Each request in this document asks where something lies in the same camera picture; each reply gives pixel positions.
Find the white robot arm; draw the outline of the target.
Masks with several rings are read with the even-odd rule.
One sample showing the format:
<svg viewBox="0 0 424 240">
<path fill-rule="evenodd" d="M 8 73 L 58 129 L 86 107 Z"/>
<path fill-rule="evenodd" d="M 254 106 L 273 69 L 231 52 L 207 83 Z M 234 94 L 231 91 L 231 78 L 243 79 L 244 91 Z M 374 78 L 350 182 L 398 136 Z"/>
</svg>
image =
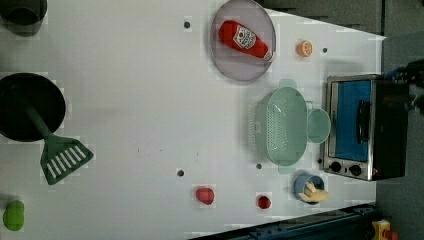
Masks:
<svg viewBox="0 0 424 240">
<path fill-rule="evenodd" d="M 387 73 L 385 78 L 392 83 L 403 87 L 423 88 L 423 71 L 424 60 L 416 60 L 408 63 L 406 66 L 398 67 L 397 69 Z M 424 103 L 423 94 L 409 95 L 408 97 L 396 97 L 390 100 L 394 106 L 400 107 L 405 111 L 418 109 L 420 114 L 423 114 Z"/>
</svg>

